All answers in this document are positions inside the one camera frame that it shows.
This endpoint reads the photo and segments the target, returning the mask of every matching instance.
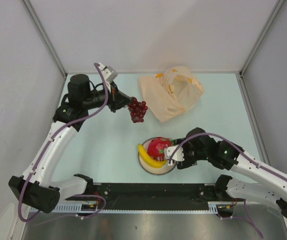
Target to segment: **white wall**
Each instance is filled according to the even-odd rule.
[[[0,213],[49,130],[61,77],[19,0],[0,0]]]
[[[30,0],[68,73],[239,71],[277,0]]]
[[[271,164],[287,173],[287,1],[245,74]]]

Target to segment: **white table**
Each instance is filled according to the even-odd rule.
[[[138,86],[141,75],[119,74],[115,83],[120,91],[142,101]],[[197,166],[183,170],[175,168],[165,175],[149,174],[140,166],[138,143],[156,136],[183,138],[195,127],[222,135],[259,159],[236,76],[212,73],[196,76],[205,93],[190,111],[168,122],[160,123],[148,111],[144,123],[132,123],[126,108],[112,113],[108,107],[85,121],[65,150],[52,180],[65,180],[79,173],[96,183],[215,183],[221,174],[228,174],[250,182],[237,173],[216,169],[207,161],[199,161]],[[70,77],[68,75],[62,95],[68,92]],[[98,74],[90,74],[89,79],[94,84],[101,82]]]

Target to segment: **plate of fruit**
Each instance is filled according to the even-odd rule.
[[[138,160],[141,167],[148,173],[164,175],[171,172],[176,164],[168,165],[164,150],[173,146],[171,139],[166,137],[152,137],[138,145]]]

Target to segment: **red fruit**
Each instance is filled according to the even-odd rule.
[[[165,160],[164,149],[172,145],[173,144],[168,138],[157,137],[150,142],[147,153],[153,159],[163,161]]]

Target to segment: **shiny metal floor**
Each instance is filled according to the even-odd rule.
[[[280,213],[259,204],[249,205],[252,218],[265,240],[287,240]],[[254,228],[239,220],[220,220],[210,214],[103,213],[80,220],[65,217],[33,226],[58,213],[41,213],[26,225],[23,240],[259,240]],[[234,216],[247,217],[242,204]]]

